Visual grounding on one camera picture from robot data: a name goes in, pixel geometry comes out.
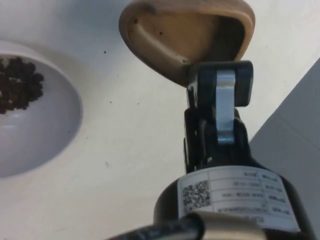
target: metal bracket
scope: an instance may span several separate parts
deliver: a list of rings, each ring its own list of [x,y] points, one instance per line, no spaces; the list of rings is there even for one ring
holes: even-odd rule
[[[235,85],[234,70],[218,70],[215,89],[215,124],[219,145],[230,145],[235,142]]]

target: metal clamp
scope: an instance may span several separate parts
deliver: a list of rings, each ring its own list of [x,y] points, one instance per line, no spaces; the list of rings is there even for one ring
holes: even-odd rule
[[[185,218],[200,222],[202,240],[266,240],[257,224],[240,216],[223,213],[195,211]]]

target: black cable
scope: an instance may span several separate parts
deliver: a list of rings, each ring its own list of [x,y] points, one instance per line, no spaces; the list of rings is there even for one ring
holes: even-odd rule
[[[182,218],[177,221],[142,227],[108,240],[196,240],[201,234],[202,229],[196,221]]]

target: qr code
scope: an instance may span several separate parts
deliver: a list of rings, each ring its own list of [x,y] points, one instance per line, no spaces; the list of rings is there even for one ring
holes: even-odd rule
[[[200,181],[182,189],[183,211],[185,214],[194,209],[211,205],[209,182]]]

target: black pepper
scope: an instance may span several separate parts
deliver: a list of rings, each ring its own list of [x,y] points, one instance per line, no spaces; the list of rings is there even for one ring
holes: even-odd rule
[[[14,109],[26,110],[29,103],[43,95],[44,76],[36,66],[20,57],[11,58],[7,66],[0,59],[0,114]]]

